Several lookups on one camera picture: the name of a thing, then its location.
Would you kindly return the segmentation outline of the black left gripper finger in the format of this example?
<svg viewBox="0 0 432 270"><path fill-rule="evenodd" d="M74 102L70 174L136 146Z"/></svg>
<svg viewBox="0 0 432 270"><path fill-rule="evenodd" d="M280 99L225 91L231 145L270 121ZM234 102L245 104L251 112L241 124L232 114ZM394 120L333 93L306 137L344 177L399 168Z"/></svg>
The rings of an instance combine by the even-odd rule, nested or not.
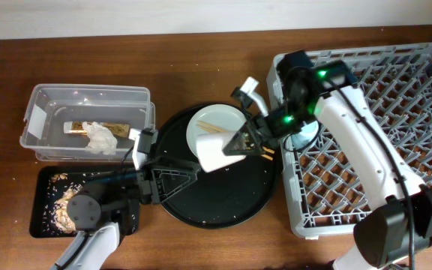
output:
<svg viewBox="0 0 432 270"><path fill-rule="evenodd" d="M200 169L151 169L151 204L161 204L197 181Z"/></svg>
<svg viewBox="0 0 432 270"><path fill-rule="evenodd" d="M157 156L147 161L146 165L152 168L161 167L167 168L168 170L184 170L196 174L201 171L201 166L198 163L170 156Z"/></svg>

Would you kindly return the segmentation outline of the wooden chopstick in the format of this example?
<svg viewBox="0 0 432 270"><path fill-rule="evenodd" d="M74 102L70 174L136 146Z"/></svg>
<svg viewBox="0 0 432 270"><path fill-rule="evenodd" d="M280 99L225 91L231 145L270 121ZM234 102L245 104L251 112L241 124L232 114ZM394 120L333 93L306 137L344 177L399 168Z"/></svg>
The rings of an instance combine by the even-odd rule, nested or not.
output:
<svg viewBox="0 0 432 270"><path fill-rule="evenodd" d="M197 122L197 124L199 126L203 127L204 130L208 131L208 132L213 132L213 133L215 133L215 132L227 132L226 129L223 129L221 127L215 126L213 124L209 124L209 123L204 122L204 121L197 120L196 122ZM268 152L270 154L274 154L275 153L275 151L273 149L266 148L266 147L262 147L262 148L263 148L263 150L265 152Z"/></svg>
<svg viewBox="0 0 432 270"><path fill-rule="evenodd" d="M227 132L227 130L221 129L219 127L207 125L205 122L202 124L197 124L196 126L200 129L210 133L210 134L220 133L220 132L226 133ZM270 149L270 148L266 148L266 147L263 147L262 149L263 149L262 157L272 161L273 160L272 155L275 153L275 151Z"/></svg>

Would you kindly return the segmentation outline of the blue cup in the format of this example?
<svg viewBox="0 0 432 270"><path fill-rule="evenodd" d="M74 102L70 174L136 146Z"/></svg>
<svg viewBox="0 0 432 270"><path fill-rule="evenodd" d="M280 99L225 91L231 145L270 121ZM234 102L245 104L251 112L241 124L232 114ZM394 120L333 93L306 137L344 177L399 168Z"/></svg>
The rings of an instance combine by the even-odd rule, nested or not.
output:
<svg viewBox="0 0 432 270"><path fill-rule="evenodd" d="M312 147L316 143L319 132L320 123L318 121L306 124L298 133L290 137L293 149L300 152Z"/></svg>

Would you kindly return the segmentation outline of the grey plate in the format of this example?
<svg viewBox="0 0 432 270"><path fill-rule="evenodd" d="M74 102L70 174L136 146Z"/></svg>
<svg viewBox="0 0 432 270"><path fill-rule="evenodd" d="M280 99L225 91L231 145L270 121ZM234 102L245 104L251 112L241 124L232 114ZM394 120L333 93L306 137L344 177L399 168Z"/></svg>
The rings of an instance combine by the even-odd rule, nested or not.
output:
<svg viewBox="0 0 432 270"><path fill-rule="evenodd" d="M245 115L233 106L215 104L199 109L190 118L186 130L187 144L195 156L197 156L196 138L202 134L209 134L197 127L197 120L226 129L226 131L237 131L246 122Z"/></svg>

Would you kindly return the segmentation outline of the pink cup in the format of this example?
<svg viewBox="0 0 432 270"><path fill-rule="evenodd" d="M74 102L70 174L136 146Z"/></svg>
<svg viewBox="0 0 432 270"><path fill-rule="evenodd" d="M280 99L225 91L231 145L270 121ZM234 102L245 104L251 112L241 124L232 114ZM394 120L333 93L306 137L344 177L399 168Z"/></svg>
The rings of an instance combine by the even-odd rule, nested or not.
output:
<svg viewBox="0 0 432 270"><path fill-rule="evenodd" d="M210 173L239 161L243 161L245 155L225 155L224 147L236 135L235 131L206 133L196 138L196 156L205 173Z"/></svg>

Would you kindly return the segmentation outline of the gold chopstick wrapper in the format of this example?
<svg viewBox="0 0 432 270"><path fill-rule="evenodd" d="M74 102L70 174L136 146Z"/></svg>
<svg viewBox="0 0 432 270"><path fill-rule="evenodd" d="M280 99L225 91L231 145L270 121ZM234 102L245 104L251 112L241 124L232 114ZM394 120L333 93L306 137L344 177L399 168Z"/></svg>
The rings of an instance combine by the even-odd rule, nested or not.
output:
<svg viewBox="0 0 432 270"><path fill-rule="evenodd" d="M98 122L98 124L108 128L114 136L127 138L129 135L130 126L128 124L114 124L108 122ZM65 134L87 134L87 132L83 129L82 121L66 121L63 124L63 132Z"/></svg>

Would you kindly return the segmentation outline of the white napkin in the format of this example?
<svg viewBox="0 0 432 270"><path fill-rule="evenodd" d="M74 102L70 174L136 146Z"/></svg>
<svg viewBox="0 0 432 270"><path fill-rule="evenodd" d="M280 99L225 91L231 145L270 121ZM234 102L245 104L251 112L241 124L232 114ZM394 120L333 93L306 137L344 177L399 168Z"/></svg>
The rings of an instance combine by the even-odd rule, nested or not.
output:
<svg viewBox="0 0 432 270"><path fill-rule="evenodd" d="M94 121L92 123L84 121L82 128L89 138L86 148L92 154L114 155L116 153L118 141L107 127Z"/></svg>

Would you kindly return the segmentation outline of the food leftovers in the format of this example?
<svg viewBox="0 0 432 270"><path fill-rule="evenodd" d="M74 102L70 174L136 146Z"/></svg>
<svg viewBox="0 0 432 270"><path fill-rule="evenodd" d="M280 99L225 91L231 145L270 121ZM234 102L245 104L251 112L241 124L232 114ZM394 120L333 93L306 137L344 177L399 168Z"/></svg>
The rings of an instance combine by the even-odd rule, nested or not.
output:
<svg viewBox="0 0 432 270"><path fill-rule="evenodd" d="M70 179L67 173L56 173L49 177L46 189L48 200L43 207L43 231L51 236L76 232L74 222L68 215L68 203L76 195L82 184Z"/></svg>

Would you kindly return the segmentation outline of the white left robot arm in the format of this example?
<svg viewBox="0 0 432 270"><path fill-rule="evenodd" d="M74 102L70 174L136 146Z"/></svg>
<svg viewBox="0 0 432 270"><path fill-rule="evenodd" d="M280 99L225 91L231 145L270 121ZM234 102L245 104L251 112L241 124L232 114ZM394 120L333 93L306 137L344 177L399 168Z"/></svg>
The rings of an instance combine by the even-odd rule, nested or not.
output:
<svg viewBox="0 0 432 270"><path fill-rule="evenodd" d="M52 269L100 269L139 226L141 205L159 205L197 181L198 163L156 157L96 175L67 204L77 231Z"/></svg>

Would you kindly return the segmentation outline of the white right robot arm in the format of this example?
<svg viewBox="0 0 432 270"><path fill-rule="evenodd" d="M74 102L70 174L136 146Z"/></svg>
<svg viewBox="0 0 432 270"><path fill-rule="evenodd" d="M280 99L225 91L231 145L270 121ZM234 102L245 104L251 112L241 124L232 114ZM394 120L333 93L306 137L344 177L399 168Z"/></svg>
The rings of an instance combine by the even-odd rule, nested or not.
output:
<svg viewBox="0 0 432 270"><path fill-rule="evenodd" d="M371 210L354 226L354 246L331 267L383 269L432 247L432 188L398 154L347 65L341 60L315 65L299 50L284 55L274 71L282 102L247 120L223 153L261 155L318 122L355 170Z"/></svg>

